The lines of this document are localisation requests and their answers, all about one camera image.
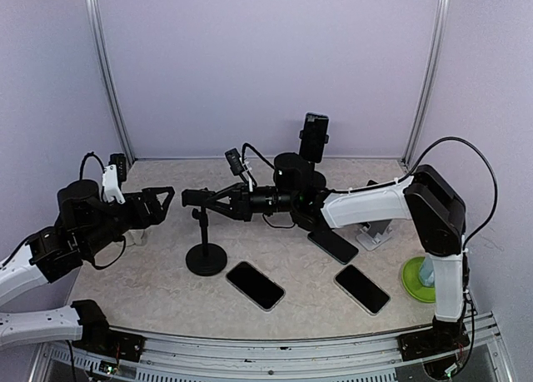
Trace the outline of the black round-base phone stand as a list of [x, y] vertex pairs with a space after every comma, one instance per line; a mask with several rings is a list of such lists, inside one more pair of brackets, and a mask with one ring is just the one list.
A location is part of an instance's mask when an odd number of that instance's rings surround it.
[[316, 132], [305, 132], [300, 130], [299, 138], [301, 140], [299, 147], [299, 156], [305, 160], [311, 170], [311, 184], [315, 188], [325, 188], [326, 178], [316, 170], [316, 164], [320, 163], [323, 157], [324, 148], [329, 141], [327, 134]]

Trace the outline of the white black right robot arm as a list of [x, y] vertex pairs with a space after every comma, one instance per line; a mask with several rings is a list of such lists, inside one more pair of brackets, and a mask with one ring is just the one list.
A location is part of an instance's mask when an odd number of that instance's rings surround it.
[[273, 181], [273, 186], [238, 182], [220, 191], [204, 189], [202, 205], [239, 221], [255, 213], [287, 212], [309, 232], [411, 221], [435, 275], [436, 307], [426, 345], [442, 352], [457, 340], [466, 302], [466, 205], [432, 166], [418, 166], [389, 182], [336, 191], [326, 187], [324, 176], [308, 161], [282, 153], [274, 160]]

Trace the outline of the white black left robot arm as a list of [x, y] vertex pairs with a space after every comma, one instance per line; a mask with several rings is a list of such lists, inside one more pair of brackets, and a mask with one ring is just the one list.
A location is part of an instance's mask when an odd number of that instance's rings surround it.
[[[129, 231], [165, 221], [175, 195], [171, 186], [127, 193], [105, 202], [99, 185], [74, 181], [57, 194], [58, 218], [52, 226], [24, 238], [1, 264], [1, 302], [62, 279], [84, 263], [99, 270], [95, 256], [112, 243], [125, 243]], [[116, 345], [116, 333], [94, 300], [76, 300], [54, 310], [1, 315], [4, 349], [50, 341], [90, 344], [101, 353]]]

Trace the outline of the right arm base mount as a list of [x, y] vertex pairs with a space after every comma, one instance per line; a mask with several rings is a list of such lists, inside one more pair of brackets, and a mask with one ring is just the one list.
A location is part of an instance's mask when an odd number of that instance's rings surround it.
[[397, 340], [403, 361], [443, 354], [470, 344], [470, 338], [465, 329], [456, 332], [430, 328], [402, 334]]

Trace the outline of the blue-edged black phone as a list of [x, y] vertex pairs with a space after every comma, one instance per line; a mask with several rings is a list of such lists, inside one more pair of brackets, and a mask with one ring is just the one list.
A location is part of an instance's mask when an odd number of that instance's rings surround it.
[[301, 140], [299, 155], [306, 161], [320, 163], [325, 145], [329, 142], [327, 134], [329, 117], [308, 112], [304, 126], [299, 133]]

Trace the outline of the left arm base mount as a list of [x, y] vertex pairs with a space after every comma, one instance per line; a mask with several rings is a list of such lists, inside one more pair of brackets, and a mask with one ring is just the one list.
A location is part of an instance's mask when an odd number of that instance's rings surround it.
[[83, 332], [82, 338], [73, 346], [87, 352], [104, 355], [115, 360], [140, 361], [146, 338], [142, 335], [114, 329], [100, 329]]

